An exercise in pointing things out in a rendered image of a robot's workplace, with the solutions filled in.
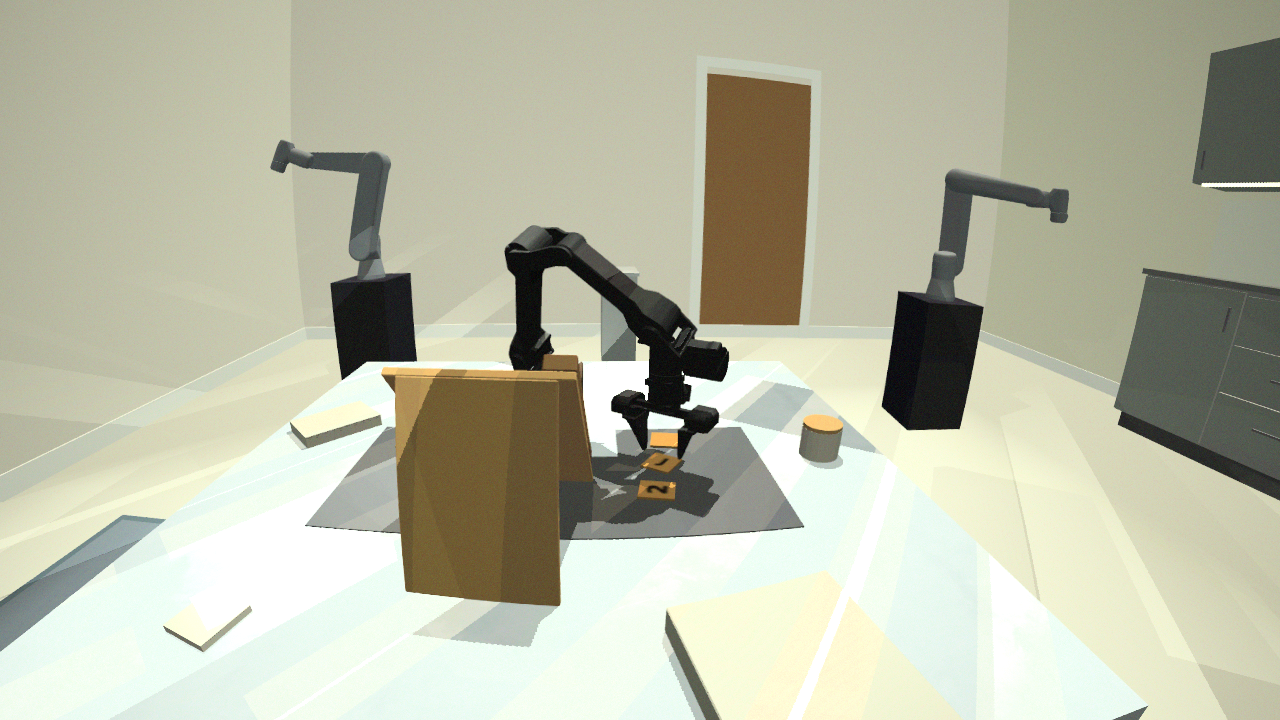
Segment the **tan board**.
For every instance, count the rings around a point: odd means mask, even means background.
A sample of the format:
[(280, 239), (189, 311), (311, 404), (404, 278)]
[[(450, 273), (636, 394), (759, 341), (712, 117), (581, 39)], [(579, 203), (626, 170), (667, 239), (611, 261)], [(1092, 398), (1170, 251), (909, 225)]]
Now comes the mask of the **tan board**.
[(381, 377), (396, 393), (404, 591), (561, 606), (559, 480), (593, 482), (579, 356)]

